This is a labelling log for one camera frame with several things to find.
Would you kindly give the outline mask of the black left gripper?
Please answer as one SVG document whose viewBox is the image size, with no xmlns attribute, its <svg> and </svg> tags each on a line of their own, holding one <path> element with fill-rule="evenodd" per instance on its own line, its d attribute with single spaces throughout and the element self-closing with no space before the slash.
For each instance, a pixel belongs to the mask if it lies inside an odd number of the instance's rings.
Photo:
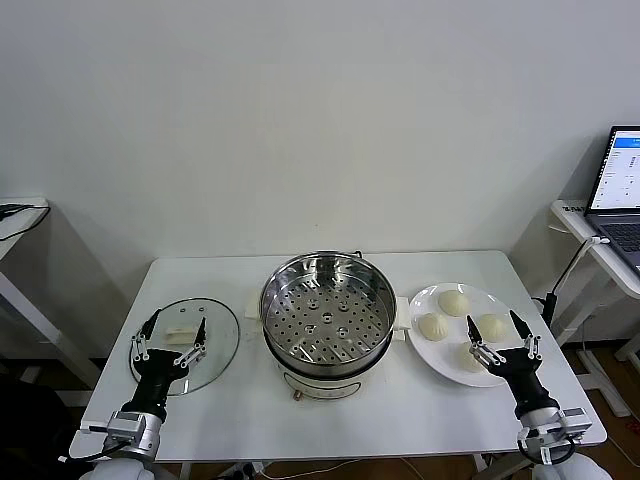
<svg viewBox="0 0 640 480">
<path fill-rule="evenodd" d="M 156 310 L 131 338 L 134 368 L 140 380 L 132 399 L 122 406 L 123 412 L 137 412 L 154 416 L 166 416 L 166 402 L 171 384 L 185 378 L 188 366 L 198 362 L 206 352 L 206 318 L 203 317 L 192 347 L 181 355 L 180 352 L 160 349 L 148 351 L 161 310 Z"/>
</svg>

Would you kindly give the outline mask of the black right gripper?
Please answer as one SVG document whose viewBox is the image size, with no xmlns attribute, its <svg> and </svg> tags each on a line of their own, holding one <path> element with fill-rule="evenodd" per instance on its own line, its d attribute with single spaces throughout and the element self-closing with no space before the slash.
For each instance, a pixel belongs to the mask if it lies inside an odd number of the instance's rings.
<svg viewBox="0 0 640 480">
<path fill-rule="evenodd" d="M 468 315 L 469 353 L 492 375 L 506 380 L 516 401 L 516 413 L 558 408 L 558 402 L 542 386 L 536 374 L 542 363 L 541 336 L 534 335 L 529 325 L 515 311 L 510 310 L 509 316 L 525 349 L 506 349 L 497 353 L 485 344 L 478 327 Z"/>
</svg>

